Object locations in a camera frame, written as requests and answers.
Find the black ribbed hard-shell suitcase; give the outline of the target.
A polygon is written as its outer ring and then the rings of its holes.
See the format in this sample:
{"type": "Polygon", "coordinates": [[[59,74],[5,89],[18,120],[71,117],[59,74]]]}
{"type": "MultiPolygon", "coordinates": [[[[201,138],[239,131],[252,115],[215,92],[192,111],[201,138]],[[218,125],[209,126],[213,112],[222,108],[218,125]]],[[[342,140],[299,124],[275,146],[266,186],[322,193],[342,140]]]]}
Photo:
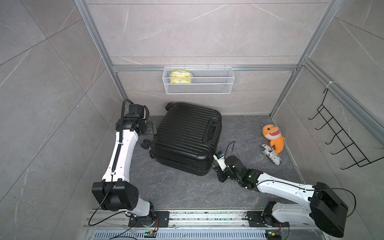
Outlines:
{"type": "Polygon", "coordinates": [[[204,176],[213,164],[222,131],[219,111],[189,103],[168,103],[167,113],[153,140],[145,139],[143,149],[162,165],[204,176]]]}

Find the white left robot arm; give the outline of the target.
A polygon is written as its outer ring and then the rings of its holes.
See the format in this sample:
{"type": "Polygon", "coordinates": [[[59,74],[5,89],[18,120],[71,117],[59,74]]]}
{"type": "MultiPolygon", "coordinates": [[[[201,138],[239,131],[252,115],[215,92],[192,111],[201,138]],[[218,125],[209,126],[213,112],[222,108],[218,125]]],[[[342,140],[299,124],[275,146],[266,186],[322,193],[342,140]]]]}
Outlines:
{"type": "Polygon", "coordinates": [[[102,180],[92,185],[92,193],[99,204],[97,211],[129,214],[136,221],[135,227],[150,227],[157,220],[153,204],[143,200],[138,188],[130,183],[134,148],[139,136],[147,131],[149,115],[146,106],[134,104],[129,99],[123,100],[110,163],[102,180]]]}

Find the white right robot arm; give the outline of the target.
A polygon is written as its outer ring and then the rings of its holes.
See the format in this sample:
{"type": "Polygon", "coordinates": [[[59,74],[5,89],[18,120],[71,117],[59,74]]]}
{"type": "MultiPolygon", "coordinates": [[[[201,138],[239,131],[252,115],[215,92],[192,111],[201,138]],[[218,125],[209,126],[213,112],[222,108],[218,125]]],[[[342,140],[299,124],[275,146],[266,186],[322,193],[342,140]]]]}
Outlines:
{"type": "Polygon", "coordinates": [[[268,202],[262,213],[268,226],[300,223],[315,225],[336,238],[344,236],[349,209],[334,188],[321,182],[303,185],[279,179],[259,170],[248,169],[236,156],[225,158],[222,152],[215,154],[213,159],[213,168],[220,182],[234,180],[246,190],[291,201],[291,204],[268,202]]]}

